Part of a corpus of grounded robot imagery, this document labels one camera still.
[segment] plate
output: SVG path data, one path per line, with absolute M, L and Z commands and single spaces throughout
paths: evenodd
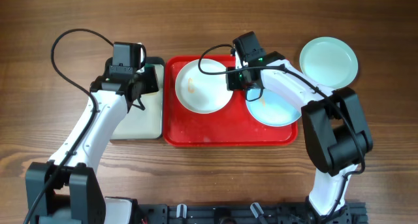
M 260 96 L 260 89 L 248 90 L 248 99 Z M 268 90 L 263 90 L 263 96 L 255 101 L 246 101 L 248 111 L 260 123 L 283 127 L 297 121 L 300 112 L 290 105 L 283 97 Z
M 178 73 L 176 95 L 188 110 L 209 114 L 222 109 L 231 100 L 233 92 L 227 90 L 225 74 L 203 74 L 197 67 L 198 61 L 191 61 Z M 207 72 L 226 70 L 224 65 L 211 59 L 202 59 L 201 67 Z
M 359 71 L 354 51 L 346 43 L 332 37 L 311 40 L 303 47 L 299 63 L 306 76 L 335 89 L 348 86 Z

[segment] wooden table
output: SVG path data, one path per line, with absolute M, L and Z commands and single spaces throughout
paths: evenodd
M 367 203 L 371 223 L 418 222 L 417 11 L 417 0 L 0 0 L 0 223 L 22 222 L 26 169 L 59 148 L 85 107 L 87 97 L 50 64 L 55 38 L 75 27 L 143 42 L 149 56 L 165 61 L 247 31 L 296 67 L 309 40 L 346 41 L 360 63 L 351 87 L 374 138 L 366 172 L 352 179 L 346 197 Z M 72 34 L 58 45 L 56 62 L 88 88 L 111 52 L 93 35 Z M 315 168 L 299 129 L 287 147 L 111 142 L 99 182 L 105 195 L 140 203 L 303 201 Z

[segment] light blue plate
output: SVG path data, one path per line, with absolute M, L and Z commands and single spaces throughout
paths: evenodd
M 359 70 L 354 51 L 346 43 L 332 37 L 311 40 L 303 47 L 299 63 L 306 76 L 335 89 L 349 85 Z
M 260 89 L 248 91 L 247 99 L 256 99 L 260 96 Z M 300 117 L 292 105 L 283 97 L 264 89 L 263 96 L 255 101 L 246 101 L 248 111 L 260 123 L 273 127 L 282 127 L 297 121 Z

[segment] red tray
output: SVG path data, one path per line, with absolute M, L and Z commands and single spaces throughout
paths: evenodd
M 248 112 L 244 92 L 235 91 L 229 103 L 211 114 L 186 109 L 177 99 L 174 85 L 177 74 L 200 56 L 177 56 L 169 60 L 164 73 L 163 136 L 173 146 L 284 146 L 296 139 L 297 122 L 285 127 L 259 123 Z M 235 58 L 207 56 L 226 67 Z

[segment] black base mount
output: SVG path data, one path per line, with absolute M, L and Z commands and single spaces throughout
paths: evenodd
M 254 210 L 262 214 L 255 217 Z M 314 224 L 305 202 L 287 202 L 270 206 L 177 206 L 138 205 L 134 224 Z M 367 224 L 365 203 L 347 203 L 342 214 L 327 224 Z

